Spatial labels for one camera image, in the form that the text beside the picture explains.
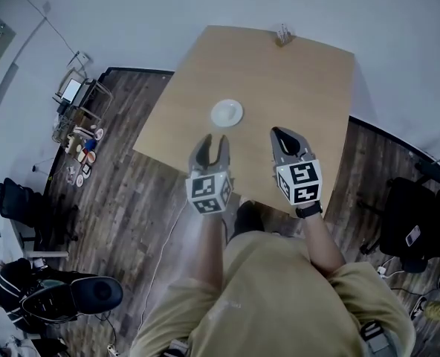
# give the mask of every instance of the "white wall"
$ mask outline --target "white wall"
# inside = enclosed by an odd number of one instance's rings
[[[25,0],[0,0],[0,18],[14,29],[15,39],[0,62],[0,82],[14,61],[16,73],[0,104],[0,182],[9,177],[18,184],[43,192],[47,176],[32,173],[32,166],[53,158],[58,144],[51,140],[57,103],[51,99],[65,76],[71,52],[46,23],[24,48],[42,17]],[[46,173],[51,162],[39,165]],[[10,221],[0,217],[0,259],[16,260],[22,250]],[[0,341],[16,334],[0,310]]]
[[[41,6],[47,0],[36,0]],[[352,114],[440,156],[440,0],[48,0],[69,42],[109,66],[174,70],[208,24],[271,28],[355,53]]]

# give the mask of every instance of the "table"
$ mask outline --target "table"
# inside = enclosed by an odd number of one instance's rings
[[[272,177],[270,130],[286,127],[305,136],[320,160],[326,211],[346,137],[355,58],[299,37],[279,48],[274,37],[266,30],[207,27],[155,104],[134,150],[187,172],[197,142],[212,132],[218,143],[225,134],[234,191],[291,212]],[[227,98],[239,101],[245,113],[236,126],[220,129],[210,110]]]

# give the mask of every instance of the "wooden floor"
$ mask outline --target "wooden floor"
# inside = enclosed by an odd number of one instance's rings
[[[91,177],[81,188],[75,188],[65,182],[61,172],[50,190],[54,200],[65,194],[66,207],[76,204],[80,208],[74,226],[80,240],[69,244],[70,257],[60,267],[112,276],[123,286],[124,300],[109,317],[116,329],[116,348],[121,352],[129,349],[138,330],[162,245],[177,220],[158,266],[146,314],[166,284],[181,274],[182,265],[195,249],[198,223],[190,206],[185,205],[185,176],[132,150],[169,79],[169,75],[162,74],[112,71],[103,83],[113,92],[114,101],[103,121],[106,135],[97,148]],[[94,101],[91,109],[101,111],[103,105]],[[388,259],[379,251],[368,257],[359,252],[365,239],[378,234],[380,224],[377,216],[358,208],[355,202],[359,196],[382,208],[387,195],[385,181],[397,176],[416,179],[413,165],[417,160],[402,146],[349,123],[340,173],[325,215],[348,262],[368,260],[378,266]],[[435,183],[427,186],[432,190],[440,188]],[[230,206],[228,215],[232,219],[237,196]],[[261,208],[267,231],[301,237],[297,219],[263,205]],[[389,274],[399,270],[400,263],[393,260],[387,267]],[[440,260],[435,259],[425,273],[396,274],[387,283],[422,293],[436,286],[439,273]],[[395,292],[407,309],[418,297]],[[429,298],[440,299],[440,291]],[[440,356],[440,324],[421,318],[415,325],[418,336],[414,356]],[[100,322],[94,316],[63,324],[59,332],[72,356],[106,356],[107,344],[114,342],[108,322]]]

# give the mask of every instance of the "black office chair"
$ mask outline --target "black office chair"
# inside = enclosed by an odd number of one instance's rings
[[[435,195],[421,185],[423,181],[427,179],[389,180],[390,192],[383,211],[357,201],[360,208],[382,218],[379,238],[370,247],[362,245],[363,254],[371,254],[380,246],[384,254],[401,258],[403,270],[414,273],[423,272],[429,259],[440,257],[440,191]],[[420,235],[414,240],[409,235],[416,226]]]
[[[64,235],[67,233],[65,229],[67,220],[64,217],[69,218],[72,211],[77,211],[78,207],[75,205],[67,213],[61,215],[63,199],[64,196],[60,196],[56,208],[53,209],[47,198],[29,187],[16,184],[10,178],[6,178],[3,184],[0,183],[0,215],[21,222],[35,230],[34,237],[23,237],[19,234],[24,244],[32,241],[35,242],[36,247],[41,245],[47,248],[54,230],[57,242],[64,243]],[[77,240],[76,235],[69,234],[68,237],[70,240]]]

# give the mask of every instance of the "wristwatch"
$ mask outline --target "wristwatch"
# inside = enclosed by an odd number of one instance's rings
[[[309,206],[304,209],[296,208],[296,215],[299,218],[306,218],[316,213],[322,213],[322,212],[323,212],[323,207],[321,206],[321,203],[319,201],[315,201],[312,206]]]

